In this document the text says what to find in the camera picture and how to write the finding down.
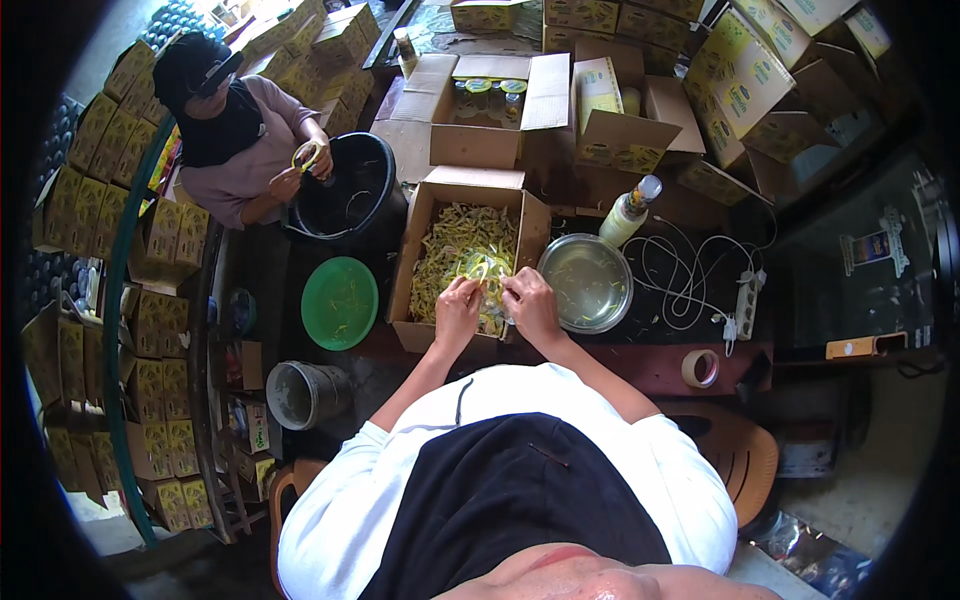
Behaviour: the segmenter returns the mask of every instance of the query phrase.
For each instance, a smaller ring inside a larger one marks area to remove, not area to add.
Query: hand
[[[330,138],[326,136],[326,133],[320,132],[315,137],[312,137],[310,141],[317,142],[320,145],[320,154],[317,156],[317,160],[310,166],[310,174],[317,178],[318,180],[325,180],[330,177],[330,173],[333,172],[333,155],[330,153]],[[313,155],[315,149],[312,146],[308,146],[303,149],[298,158],[302,162],[306,162]]]
[[[437,298],[434,344],[444,354],[459,356],[477,330],[483,290],[479,279],[458,276]]]
[[[270,180],[270,195],[282,204],[288,204],[300,191],[300,170],[290,167]]]
[[[557,316],[557,296],[535,269],[523,267],[512,277],[501,277],[503,305],[513,317],[516,329],[540,354],[542,348],[564,336]]]

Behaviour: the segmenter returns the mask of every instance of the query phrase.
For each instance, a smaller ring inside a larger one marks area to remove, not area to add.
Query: black hijab
[[[206,81],[210,69],[229,57],[227,46],[193,33],[170,44],[156,61],[155,95],[180,126],[185,166],[224,164],[250,148],[265,131],[260,107],[240,80],[230,84],[227,106],[212,119],[194,119],[183,111]]]
[[[542,413],[481,420],[420,449],[360,600],[432,598],[552,541],[630,565],[670,564],[653,519],[576,427]]]

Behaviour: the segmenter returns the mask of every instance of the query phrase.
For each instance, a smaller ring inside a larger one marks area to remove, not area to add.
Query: orange chair
[[[717,469],[736,510],[736,526],[754,520],[777,476],[780,450],[770,433],[756,423],[708,402],[667,401],[663,413],[693,439],[700,453]],[[685,421],[704,427],[685,427]]]
[[[280,528],[283,526],[280,497],[290,486],[294,487],[294,492],[300,497],[326,465],[326,461],[297,459],[293,465],[282,468],[274,477],[274,483],[270,484],[270,572],[274,578],[274,588],[281,596],[283,588],[280,587],[280,578],[276,572],[276,552],[280,544]]]

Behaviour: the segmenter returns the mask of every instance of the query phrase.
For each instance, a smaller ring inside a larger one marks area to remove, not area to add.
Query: white cable
[[[770,214],[771,214],[771,216],[774,216],[773,210],[770,211]],[[764,249],[766,249],[766,248],[769,248],[769,247],[774,243],[774,241],[777,239],[777,230],[776,230],[777,218],[776,218],[776,216],[774,216],[774,235],[773,235],[773,238],[770,240],[770,242],[769,242],[766,246],[759,247],[759,246],[757,246],[756,244],[749,244],[749,246],[753,246],[753,247],[754,247],[754,249],[753,249],[752,251],[750,251],[750,252],[747,251],[747,249],[744,247],[743,244],[740,244],[739,242],[737,242],[737,241],[734,240],[733,238],[731,238],[731,237],[729,237],[729,236],[726,236],[726,235],[712,235],[712,236],[710,236],[709,238],[707,238],[706,240],[703,241],[703,243],[700,245],[700,248],[694,249],[694,248],[693,248],[693,243],[690,242],[690,239],[686,236],[686,234],[685,234],[680,228],[678,228],[677,226],[675,226],[674,224],[670,223],[669,221],[667,221],[666,219],[662,218],[662,217],[659,216],[659,215],[654,215],[654,220],[655,220],[655,221],[660,221],[660,222],[662,222],[662,223],[666,223],[668,226],[670,226],[670,227],[672,227],[674,230],[676,230],[676,231],[683,237],[683,239],[685,240],[686,244],[690,247],[690,250],[693,252],[693,268],[691,269],[689,266],[687,266],[687,264],[686,264],[686,263],[680,258],[680,256],[677,254],[677,249],[676,249],[676,247],[674,247],[674,245],[670,242],[670,240],[666,239],[665,237],[663,237],[663,236],[661,236],[661,235],[651,235],[651,236],[637,236],[637,237],[633,237],[633,238],[627,240],[627,241],[623,244],[623,247],[621,248],[621,251],[622,251],[622,252],[626,252],[627,246],[629,246],[632,242],[635,242],[636,240],[641,240],[641,241],[643,241],[643,248],[642,248],[642,250],[640,251],[640,266],[641,266],[641,268],[643,269],[643,274],[646,276],[647,281],[642,281],[642,280],[639,279],[639,277],[637,277],[637,276],[635,276],[635,275],[633,275],[633,274],[631,274],[631,275],[632,275],[632,277],[634,278],[634,281],[637,282],[637,283],[639,283],[639,284],[642,285],[643,287],[645,287],[645,288],[647,288],[647,289],[657,290],[657,291],[659,291],[659,292],[663,292],[663,305],[662,305],[662,307],[661,307],[661,313],[662,313],[662,316],[663,316],[663,321],[664,321],[669,327],[671,327],[671,328],[673,328],[673,329],[675,329],[675,330],[677,330],[677,331],[684,331],[684,330],[686,330],[686,329],[690,329],[692,326],[694,326],[694,325],[700,320],[700,317],[701,317],[701,315],[703,315],[703,312],[704,312],[704,307],[707,307],[707,308],[710,308],[710,309],[716,311],[717,313],[719,313],[719,314],[723,317],[723,319],[725,320],[725,324],[730,324],[731,322],[733,322],[733,328],[736,329],[734,319],[732,319],[726,311],[724,311],[724,310],[718,308],[717,306],[714,306],[713,304],[707,302],[707,277],[710,275],[710,273],[713,272],[713,269],[717,266],[717,264],[718,264],[718,263],[720,262],[720,260],[723,258],[723,255],[721,255],[719,258],[717,258],[715,261],[713,261],[713,264],[710,265],[710,268],[709,268],[708,270],[704,271],[703,264],[701,263],[701,260],[700,260],[700,254],[701,254],[701,252],[703,251],[704,246],[707,245],[707,243],[709,243],[709,242],[711,242],[711,241],[713,241],[713,240],[716,240],[716,239],[724,239],[724,240],[727,240],[727,241],[733,243],[733,244],[734,244],[735,246],[737,246],[740,250],[742,250],[744,254],[747,255],[747,262],[748,262],[748,264],[749,264],[750,272],[751,272],[751,273],[755,273],[756,271],[755,271],[755,269],[754,269],[754,253],[759,252],[759,251],[762,251],[762,250],[764,250]],[[662,251],[666,252],[666,253],[669,254],[670,256],[673,256],[673,258],[674,258],[673,273],[670,274],[670,280],[669,280],[669,282],[667,283],[666,287],[661,287],[661,286],[659,286],[658,284],[656,284],[656,283],[654,282],[653,278],[650,277],[650,272],[649,272],[649,270],[647,269],[647,264],[646,264],[647,246],[648,246],[649,244],[653,244],[654,246],[657,246],[657,247],[660,248]],[[684,287],[680,290],[680,292],[676,292],[676,291],[674,291],[674,290],[672,290],[672,289],[670,289],[670,288],[673,287],[673,281],[674,281],[674,279],[675,279],[676,276],[677,276],[677,271],[678,271],[678,269],[680,268],[680,265],[683,265],[684,269],[686,270],[686,273],[687,273],[687,283],[686,283],[686,284],[684,285]],[[700,277],[699,280],[696,279],[696,271],[697,271],[697,269],[699,269],[699,270],[700,270],[700,273],[701,273],[701,277]],[[737,280],[737,283],[745,283],[745,281],[740,281],[740,280],[738,279],[738,280]],[[703,288],[704,288],[704,289],[703,289],[703,295],[702,295],[700,298],[697,298],[697,297],[694,296],[694,294],[696,293],[697,288],[700,287],[700,286],[703,286]],[[690,305],[691,305],[692,302],[696,302],[696,303],[698,303],[698,304],[700,305],[699,310],[697,310],[696,316],[693,318],[693,320],[692,320],[689,324],[687,324],[687,325],[685,325],[685,326],[677,326],[677,325],[674,325],[674,324],[670,323],[670,319],[667,317],[667,297],[673,297],[673,301],[670,302],[670,311],[669,311],[669,312],[670,312],[674,317],[676,317],[676,318],[678,318],[678,319],[681,319],[681,318],[683,318],[683,317],[686,316],[687,312],[689,312],[689,310],[690,310]],[[678,310],[678,302],[681,302],[682,300],[686,300],[686,304],[683,304],[683,305],[682,305],[682,308]],[[733,340],[724,340],[724,351],[725,351],[725,354],[727,355],[727,357],[730,357],[731,354],[733,354],[733,345],[734,345],[734,344],[735,344],[735,339],[733,339]]]

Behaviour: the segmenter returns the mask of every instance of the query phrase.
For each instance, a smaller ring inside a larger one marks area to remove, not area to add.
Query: stainless steel bowl
[[[590,233],[554,240],[537,270],[557,294],[560,326],[603,333],[620,323],[634,299],[630,263],[618,249]]]

